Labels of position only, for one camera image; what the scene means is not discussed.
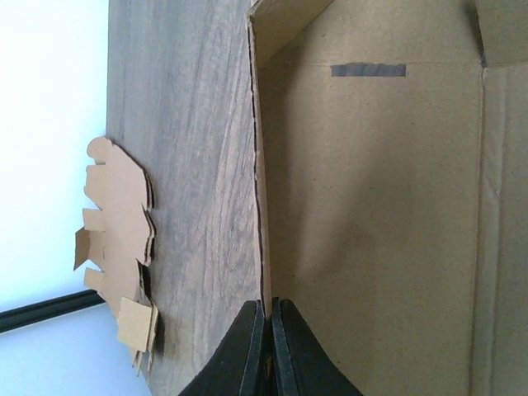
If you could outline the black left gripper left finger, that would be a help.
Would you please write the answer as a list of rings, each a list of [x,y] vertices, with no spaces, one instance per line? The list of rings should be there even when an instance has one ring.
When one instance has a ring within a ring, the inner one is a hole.
[[[244,302],[218,348],[182,395],[265,393],[265,315],[259,300]]]

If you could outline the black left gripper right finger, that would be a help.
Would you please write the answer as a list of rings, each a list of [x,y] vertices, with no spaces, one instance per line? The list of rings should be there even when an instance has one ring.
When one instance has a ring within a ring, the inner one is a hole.
[[[272,300],[271,331],[275,395],[361,395],[333,364],[292,300]]]

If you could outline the brown cardboard box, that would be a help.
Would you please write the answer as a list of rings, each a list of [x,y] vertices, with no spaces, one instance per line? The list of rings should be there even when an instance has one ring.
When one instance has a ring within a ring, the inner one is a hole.
[[[365,395],[527,392],[527,4],[259,1],[262,292]]]

